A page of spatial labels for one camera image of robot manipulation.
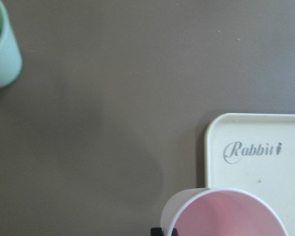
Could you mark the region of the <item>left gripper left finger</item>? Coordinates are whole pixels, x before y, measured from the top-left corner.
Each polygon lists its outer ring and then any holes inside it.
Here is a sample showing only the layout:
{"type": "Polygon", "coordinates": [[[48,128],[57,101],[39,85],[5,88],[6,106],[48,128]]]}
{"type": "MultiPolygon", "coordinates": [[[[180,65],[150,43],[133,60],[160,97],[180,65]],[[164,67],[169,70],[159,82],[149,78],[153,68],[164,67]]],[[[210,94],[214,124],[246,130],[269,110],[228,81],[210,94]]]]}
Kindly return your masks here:
{"type": "Polygon", "coordinates": [[[150,236],[163,236],[162,228],[160,227],[151,228],[150,236]]]}

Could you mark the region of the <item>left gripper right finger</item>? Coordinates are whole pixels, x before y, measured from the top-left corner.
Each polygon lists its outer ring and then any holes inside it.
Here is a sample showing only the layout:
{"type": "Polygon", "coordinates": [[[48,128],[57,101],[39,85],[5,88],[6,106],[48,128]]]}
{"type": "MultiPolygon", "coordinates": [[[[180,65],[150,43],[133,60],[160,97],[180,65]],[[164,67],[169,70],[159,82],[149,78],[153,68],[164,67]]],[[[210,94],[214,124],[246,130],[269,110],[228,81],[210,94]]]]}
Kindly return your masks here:
{"type": "Polygon", "coordinates": [[[176,228],[173,228],[172,230],[172,236],[178,236],[178,232],[176,228]]]}

